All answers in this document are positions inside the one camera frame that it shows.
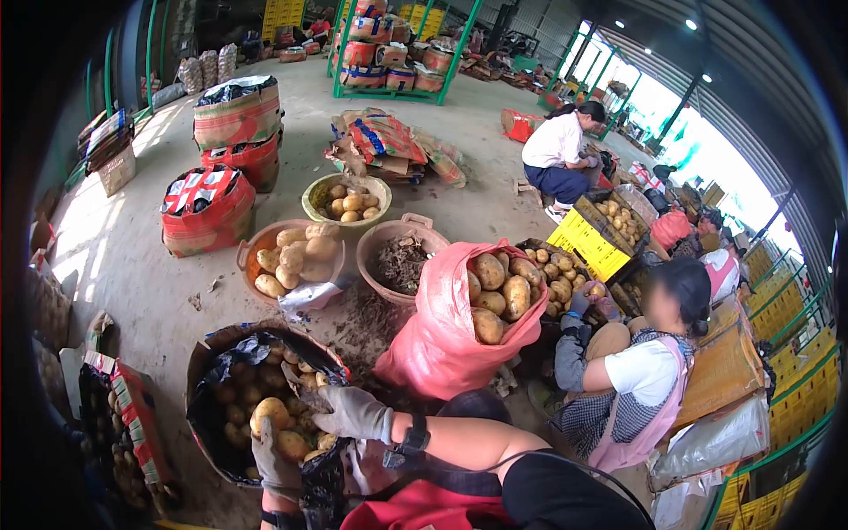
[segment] black hair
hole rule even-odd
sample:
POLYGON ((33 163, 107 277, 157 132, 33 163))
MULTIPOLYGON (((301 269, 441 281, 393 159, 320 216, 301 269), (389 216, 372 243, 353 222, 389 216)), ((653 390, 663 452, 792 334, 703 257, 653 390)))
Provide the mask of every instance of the black hair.
POLYGON ((695 258, 681 257, 650 270, 650 281, 661 282, 680 302, 680 319, 687 335, 703 337, 710 315, 710 275, 703 263, 695 258))
POLYGON ((598 103, 597 101, 586 101, 580 103, 578 107, 574 103, 567 103, 558 109, 553 109, 550 111, 550 114, 545 116, 546 120, 550 120, 557 116, 562 116, 564 114, 571 114, 576 110, 580 114, 588 114, 592 116, 592 120, 597 121, 598 123, 604 123, 606 121, 606 111, 604 110, 604 105, 598 103))

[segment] checkered apron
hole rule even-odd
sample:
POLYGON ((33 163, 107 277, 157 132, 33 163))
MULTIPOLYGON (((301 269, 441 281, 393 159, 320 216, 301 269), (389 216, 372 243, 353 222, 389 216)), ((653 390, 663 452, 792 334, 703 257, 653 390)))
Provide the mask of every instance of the checkered apron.
MULTIPOLYGON (((676 340, 687 366, 692 366, 695 349, 686 338, 680 335, 657 332, 646 327, 636 333, 630 345, 646 343, 661 337, 671 337, 676 340)), ((604 435, 616 399, 618 399, 617 413, 612 425, 611 438, 615 443, 628 444, 656 418, 674 392, 677 383, 678 379, 675 378, 668 396, 662 403, 654 406, 641 404, 632 393, 619 394, 615 390, 601 395, 579 395, 564 404, 549 421, 562 432, 577 457, 587 460, 604 435)))

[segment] white t-shirt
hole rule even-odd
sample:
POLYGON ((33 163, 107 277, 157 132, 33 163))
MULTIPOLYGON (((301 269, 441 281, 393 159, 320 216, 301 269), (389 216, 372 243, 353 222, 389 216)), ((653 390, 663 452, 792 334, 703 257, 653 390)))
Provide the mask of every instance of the white t-shirt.
POLYGON ((674 354, 659 340, 607 355, 604 364, 618 393, 633 393, 641 404, 649 407, 662 403, 668 396, 678 372, 674 354))
POLYGON ((530 135, 522 150, 522 160, 533 167, 563 167, 566 162, 580 161, 583 146, 583 128, 577 120, 577 111, 545 120, 530 135))

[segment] dirt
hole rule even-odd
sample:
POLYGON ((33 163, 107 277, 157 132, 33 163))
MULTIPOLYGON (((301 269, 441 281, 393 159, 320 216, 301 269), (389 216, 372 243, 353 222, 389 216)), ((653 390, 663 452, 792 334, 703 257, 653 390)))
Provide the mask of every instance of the dirt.
POLYGON ((387 240, 371 257, 368 271, 380 285, 397 293, 415 296, 421 280, 421 268, 427 253, 421 242, 412 237, 387 240))

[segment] gray work glove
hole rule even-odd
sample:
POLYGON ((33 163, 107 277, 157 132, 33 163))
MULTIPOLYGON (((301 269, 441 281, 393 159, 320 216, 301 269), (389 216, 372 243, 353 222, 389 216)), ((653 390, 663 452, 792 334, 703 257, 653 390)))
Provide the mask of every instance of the gray work glove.
POLYGON ((356 387, 321 387, 318 394, 330 403, 332 414, 312 415, 316 427, 341 437, 392 444, 391 407, 356 387))
POLYGON ((262 433, 259 438, 251 436, 250 443, 256 460, 256 469, 262 477, 262 488, 296 503, 300 499, 303 488, 300 482, 300 468, 277 453, 274 423, 271 417, 263 416, 259 421, 262 433))

